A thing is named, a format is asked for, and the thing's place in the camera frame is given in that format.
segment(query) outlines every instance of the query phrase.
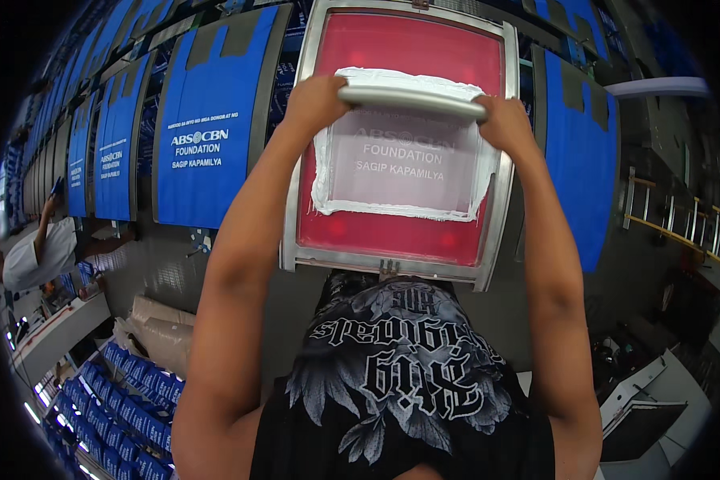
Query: concrete floor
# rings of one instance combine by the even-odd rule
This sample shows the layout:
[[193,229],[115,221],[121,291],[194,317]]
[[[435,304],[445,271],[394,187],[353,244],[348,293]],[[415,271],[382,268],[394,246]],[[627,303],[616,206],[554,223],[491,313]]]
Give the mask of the concrete floor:
[[[149,182],[143,182],[148,190]],[[524,264],[516,259],[522,225],[522,199],[513,193],[503,243],[487,293],[457,284],[456,292],[474,328],[518,371],[531,367]],[[150,199],[149,191],[142,198]],[[142,293],[167,305],[196,312],[208,257],[192,251],[189,229],[154,224],[151,206],[139,212],[143,231],[139,243],[124,245],[112,254],[89,259],[105,271],[107,300],[114,316],[128,315],[134,295]],[[585,275],[587,322],[591,332],[602,332],[626,316],[650,310],[667,267],[677,264],[680,248],[673,242],[662,248],[650,243],[653,231],[633,225],[621,228],[618,202],[609,225],[597,271]],[[299,266],[295,273],[276,270],[269,288],[262,348],[263,385],[290,371],[300,341],[314,312],[327,269]]]

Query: white shirt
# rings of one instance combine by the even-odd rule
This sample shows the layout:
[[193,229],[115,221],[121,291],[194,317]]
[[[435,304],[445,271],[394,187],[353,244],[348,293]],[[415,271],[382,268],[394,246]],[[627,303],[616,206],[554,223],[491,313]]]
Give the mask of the white shirt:
[[71,272],[74,269],[74,248],[77,246],[74,230],[74,219],[71,216],[56,224],[48,224],[40,264],[34,254],[34,239],[38,233],[33,232],[22,238],[5,257],[5,288],[11,292],[26,290]]

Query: worker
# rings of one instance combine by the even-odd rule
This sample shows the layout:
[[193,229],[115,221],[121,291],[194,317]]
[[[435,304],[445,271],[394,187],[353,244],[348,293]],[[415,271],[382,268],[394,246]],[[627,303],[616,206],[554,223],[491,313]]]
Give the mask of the worker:
[[0,283],[6,290],[37,288],[68,274],[88,256],[114,252],[137,236],[135,229],[129,229],[120,238],[95,239],[91,234],[108,224],[95,218],[91,219],[94,227],[89,233],[76,230],[71,216],[52,224],[50,218],[60,204],[61,196],[51,195],[43,205],[38,229],[19,240],[8,255],[0,250]]
[[317,132],[350,109],[337,96],[345,84],[297,84],[224,217],[173,422],[177,473],[592,480],[603,431],[580,262],[517,99],[474,101],[488,111],[480,134],[512,158],[525,193],[530,399],[448,283],[339,271],[326,281],[293,370],[260,406],[262,319],[291,173]]

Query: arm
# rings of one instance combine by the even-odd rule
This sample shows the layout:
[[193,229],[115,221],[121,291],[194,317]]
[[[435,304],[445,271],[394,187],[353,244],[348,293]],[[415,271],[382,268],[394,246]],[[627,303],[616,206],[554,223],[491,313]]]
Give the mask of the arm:
[[480,134],[512,158],[525,202],[525,282],[534,394],[550,417],[557,478],[591,480],[603,431],[592,380],[584,283],[574,236],[519,100],[480,97]]
[[[344,78],[310,78],[293,89],[285,120],[224,216],[202,285],[186,388],[173,423],[173,457],[182,478],[248,476],[250,454],[233,453],[252,452],[256,437],[262,310],[282,238],[288,186],[309,141],[348,110],[336,97],[344,84]],[[241,445],[245,439],[250,442]]]
[[54,215],[56,207],[58,206],[58,197],[56,194],[50,196],[43,205],[43,213],[40,216],[40,225],[38,227],[38,234],[34,238],[34,257],[38,261],[38,264],[43,259],[43,247],[45,246],[45,237],[48,235],[48,222]]

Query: squeegee handle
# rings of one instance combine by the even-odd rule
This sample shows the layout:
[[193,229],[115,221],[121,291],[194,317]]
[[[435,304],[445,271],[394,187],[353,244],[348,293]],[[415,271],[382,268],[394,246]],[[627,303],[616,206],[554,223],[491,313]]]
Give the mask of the squeegee handle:
[[353,87],[338,90],[338,97],[354,105],[383,105],[385,107],[416,108],[440,114],[457,115],[470,120],[485,120],[485,107],[471,101],[457,100],[439,94],[391,87]]

